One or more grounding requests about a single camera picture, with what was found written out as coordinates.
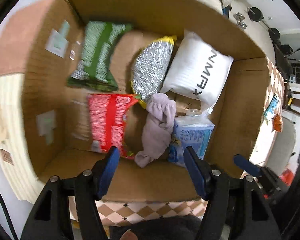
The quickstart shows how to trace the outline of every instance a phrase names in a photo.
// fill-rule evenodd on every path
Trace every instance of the red object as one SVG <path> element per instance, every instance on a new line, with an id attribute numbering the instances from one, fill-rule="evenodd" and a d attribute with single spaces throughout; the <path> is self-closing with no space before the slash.
<path id="1" fill-rule="evenodd" d="M 288 186 L 291 185 L 293 178 L 294 178 L 294 174 L 289 169 L 286 169 L 280 176 L 280 179 Z"/>
<path id="2" fill-rule="evenodd" d="M 125 113 L 139 100 L 134 94 L 93 94 L 88 96 L 93 147 L 107 153 L 111 146 L 119 149 L 120 156 L 133 159 L 123 146 L 126 125 Z"/>

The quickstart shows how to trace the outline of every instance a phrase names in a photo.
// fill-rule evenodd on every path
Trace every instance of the white label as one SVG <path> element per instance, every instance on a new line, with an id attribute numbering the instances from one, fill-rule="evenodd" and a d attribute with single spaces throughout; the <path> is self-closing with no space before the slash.
<path id="1" fill-rule="evenodd" d="M 39 136 L 48 135 L 56 126 L 56 113 L 54 110 L 39 114 L 36 117 Z"/>
<path id="2" fill-rule="evenodd" d="M 75 51 L 73 49 L 71 49 L 71 52 L 70 52 L 70 59 L 74 60 L 74 56 L 75 56 Z"/>
<path id="3" fill-rule="evenodd" d="M 46 138 L 47 145 L 53 143 L 53 130 L 50 130 L 50 132 L 45 135 L 45 138 Z"/>
<path id="4" fill-rule="evenodd" d="M 69 42 L 60 33 L 53 29 L 46 44 L 46 50 L 64 58 L 68 43 Z"/>
<path id="5" fill-rule="evenodd" d="M 70 24 L 66 20 L 64 20 L 61 25 L 61 28 L 59 29 L 59 33 L 61 34 L 62 37 L 66 38 L 68 36 L 69 30 L 70 30 Z"/>

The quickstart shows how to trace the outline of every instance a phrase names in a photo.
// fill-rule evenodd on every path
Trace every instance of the green snack bag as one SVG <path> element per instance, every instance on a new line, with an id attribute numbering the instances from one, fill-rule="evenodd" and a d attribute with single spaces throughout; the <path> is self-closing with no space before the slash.
<path id="1" fill-rule="evenodd" d="M 101 91 L 117 91 L 118 85 L 109 71 L 110 57 L 119 37 L 131 29 L 131 24 L 89 22 L 85 30 L 81 60 L 67 84 Z"/>

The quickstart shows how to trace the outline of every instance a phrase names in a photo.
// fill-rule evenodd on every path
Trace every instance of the black cable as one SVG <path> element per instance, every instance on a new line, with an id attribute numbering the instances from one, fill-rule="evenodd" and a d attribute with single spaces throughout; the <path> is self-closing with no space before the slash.
<path id="1" fill-rule="evenodd" d="M 1 207 L 2 207 L 2 210 L 3 210 L 3 213 L 4 215 L 6 216 L 6 220 L 8 222 L 8 225 L 9 225 L 9 228 L 10 228 L 10 231 L 12 233 L 12 236 L 13 236 L 13 239 L 14 240 L 19 240 L 18 239 L 18 236 L 17 236 L 17 233 L 16 231 L 14 230 L 14 227 L 13 227 L 13 224 L 12 224 L 12 221 L 11 221 L 11 218 L 10 218 L 10 215 L 9 215 L 9 212 L 8 212 L 8 209 L 7 209 L 7 206 L 6 204 L 4 203 L 4 200 L 0 194 L 0 204 L 1 204 Z"/>
<path id="2" fill-rule="evenodd" d="M 295 54 L 297 51 L 299 51 L 300 50 L 300 48 L 298 48 L 298 49 L 296 49 L 295 50 L 295 52 L 292 52 L 289 56 L 287 56 L 287 57 L 290 57 L 292 54 Z"/>

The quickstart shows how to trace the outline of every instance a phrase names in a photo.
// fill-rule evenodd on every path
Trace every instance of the blue plastic package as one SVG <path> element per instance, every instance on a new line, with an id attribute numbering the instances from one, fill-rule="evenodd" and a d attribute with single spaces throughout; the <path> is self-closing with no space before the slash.
<path id="1" fill-rule="evenodd" d="M 213 128 L 214 124 L 206 114 L 175 117 L 168 161 L 185 167 L 183 151 L 187 146 L 192 146 L 199 159 L 202 160 Z"/>

